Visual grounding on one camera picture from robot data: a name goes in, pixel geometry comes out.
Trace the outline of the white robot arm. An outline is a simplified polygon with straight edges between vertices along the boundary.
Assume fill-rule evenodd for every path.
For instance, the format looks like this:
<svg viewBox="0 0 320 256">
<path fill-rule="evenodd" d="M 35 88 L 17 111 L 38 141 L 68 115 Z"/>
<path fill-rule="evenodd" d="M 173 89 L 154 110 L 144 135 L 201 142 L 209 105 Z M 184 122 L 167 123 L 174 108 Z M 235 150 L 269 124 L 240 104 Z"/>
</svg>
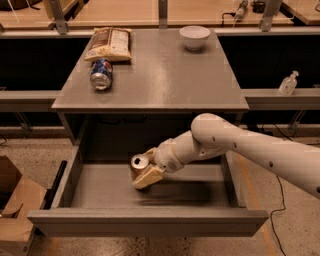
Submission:
<svg viewBox="0 0 320 256">
<path fill-rule="evenodd" d="M 141 190 L 185 165 L 236 152 L 310 195 L 320 198 L 320 149 L 243 130 L 210 113 L 198 115 L 191 129 L 131 159 L 133 187 Z"/>
</svg>

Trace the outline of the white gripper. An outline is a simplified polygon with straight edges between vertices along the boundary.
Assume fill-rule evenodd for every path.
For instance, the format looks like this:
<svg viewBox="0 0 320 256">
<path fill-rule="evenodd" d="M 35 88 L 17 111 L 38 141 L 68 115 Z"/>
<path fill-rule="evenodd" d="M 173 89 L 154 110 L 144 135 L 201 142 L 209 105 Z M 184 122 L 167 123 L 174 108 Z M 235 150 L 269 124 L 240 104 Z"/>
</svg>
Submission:
<svg viewBox="0 0 320 256">
<path fill-rule="evenodd" d="M 134 170 L 132 172 L 132 185 L 135 189 L 141 190 L 161 181 L 164 177 L 164 171 L 174 173 L 184 167 L 176 157 L 173 151 L 173 145 L 173 139 L 168 139 L 162 142 L 157 148 L 153 147 L 144 153 L 149 161 L 155 162 L 158 167 L 148 165 L 143 170 Z"/>
</svg>

